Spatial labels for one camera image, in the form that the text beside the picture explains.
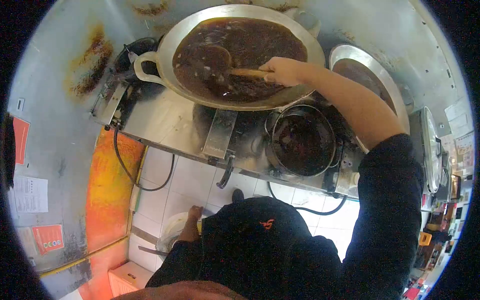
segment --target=red sticker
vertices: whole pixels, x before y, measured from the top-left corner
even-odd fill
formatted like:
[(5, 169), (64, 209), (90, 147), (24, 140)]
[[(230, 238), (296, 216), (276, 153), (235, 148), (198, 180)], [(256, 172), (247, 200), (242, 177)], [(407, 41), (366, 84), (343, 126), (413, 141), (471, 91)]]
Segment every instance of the red sticker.
[(32, 227), (33, 236), (40, 254), (63, 248), (61, 225), (48, 225)]
[(27, 144), (28, 129), (30, 123), (17, 117), (13, 117), (13, 131), (15, 132), (15, 163), (25, 163), (25, 147)]

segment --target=black hose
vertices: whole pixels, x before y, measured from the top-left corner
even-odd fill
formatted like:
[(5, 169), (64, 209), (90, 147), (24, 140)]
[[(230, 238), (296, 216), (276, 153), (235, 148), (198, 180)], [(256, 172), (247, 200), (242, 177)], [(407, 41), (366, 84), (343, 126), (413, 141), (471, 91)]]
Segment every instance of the black hose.
[(115, 154), (117, 155), (117, 158), (119, 159), (121, 167), (123, 168), (125, 173), (127, 173), (128, 177), (133, 182), (133, 184), (136, 185), (139, 189), (147, 191), (147, 192), (158, 191), (161, 188), (165, 187), (167, 185), (168, 181), (170, 180), (170, 177), (172, 176), (172, 173), (173, 173), (173, 166), (175, 164), (175, 154), (172, 154), (172, 166), (170, 168), (170, 173), (168, 174), (167, 181), (165, 181), (165, 183), (162, 184), (161, 186), (159, 186), (158, 188), (154, 188), (154, 189), (144, 188), (139, 183), (137, 183), (136, 180), (133, 178), (133, 176), (128, 172), (127, 167), (125, 166), (125, 164), (123, 163), (123, 160), (120, 157), (120, 152), (119, 152), (119, 148), (118, 148), (118, 144), (117, 144), (118, 133), (119, 133), (119, 126), (115, 127), (115, 131), (113, 132), (113, 148), (115, 149)]
[[(272, 186), (270, 185), (270, 182), (267, 181), (267, 186), (268, 186), (268, 190), (270, 191), (270, 193), (272, 194), (272, 197), (277, 199), (275, 197), (275, 195), (273, 194), (273, 191), (272, 191)], [(309, 208), (305, 208), (305, 207), (294, 207), (295, 209), (297, 210), (306, 210), (312, 214), (316, 214), (316, 215), (319, 215), (319, 216), (328, 216), (328, 215), (332, 215), (334, 213), (336, 213), (337, 211), (340, 210), (340, 208), (342, 208), (342, 206), (345, 204), (345, 202), (347, 201), (347, 195), (344, 195), (343, 198), (342, 198), (342, 202), (340, 202), (340, 204), (334, 209), (334, 210), (331, 210), (329, 212), (317, 212), (315, 210), (311, 210)]]

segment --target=metal wall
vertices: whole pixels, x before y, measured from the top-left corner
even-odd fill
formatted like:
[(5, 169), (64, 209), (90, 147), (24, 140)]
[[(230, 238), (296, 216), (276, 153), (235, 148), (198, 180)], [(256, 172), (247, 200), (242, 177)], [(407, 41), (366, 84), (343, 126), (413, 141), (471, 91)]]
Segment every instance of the metal wall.
[[(85, 201), (100, 126), (89, 119), (108, 63), (123, 44), (160, 37), (189, 14), (225, 3), (253, 3), (284, 11), (300, 7), (321, 22), (318, 40), (350, 43), (391, 73), (406, 103), (429, 106), (450, 133), (444, 109), (468, 101), (460, 68), (435, 20), (418, 0), (59, 0), (38, 26), (10, 90), (9, 112), (31, 123), (25, 164), (15, 173), (48, 180), (48, 213), (18, 214), (18, 227), (62, 224), (65, 247), (34, 257), (37, 271), (86, 253)], [(18, 110), (18, 98), (24, 98)], [(56, 285), (89, 278), (84, 268)]]

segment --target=shoe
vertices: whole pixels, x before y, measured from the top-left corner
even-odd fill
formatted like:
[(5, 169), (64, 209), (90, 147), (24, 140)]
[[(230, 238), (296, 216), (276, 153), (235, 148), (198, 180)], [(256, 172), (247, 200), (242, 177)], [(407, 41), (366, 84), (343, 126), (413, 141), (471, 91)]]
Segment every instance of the shoe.
[(235, 189), (232, 194), (232, 203), (240, 203), (243, 200), (245, 200), (245, 198), (243, 197), (241, 189)]

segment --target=orange wall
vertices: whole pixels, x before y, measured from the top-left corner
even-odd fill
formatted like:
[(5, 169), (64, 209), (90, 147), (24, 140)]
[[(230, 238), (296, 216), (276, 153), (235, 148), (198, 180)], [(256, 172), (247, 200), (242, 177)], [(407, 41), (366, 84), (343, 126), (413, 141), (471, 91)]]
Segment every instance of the orange wall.
[[(125, 166), (136, 178), (144, 145), (119, 134), (118, 147)], [(113, 130), (102, 130), (92, 157), (87, 188), (85, 226), (89, 253), (127, 233), (132, 188), (132, 182), (115, 155)], [(90, 258), (92, 279), (79, 288), (84, 300), (113, 297), (107, 272), (125, 263), (127, 254), (128, 240), (125, 240)]]

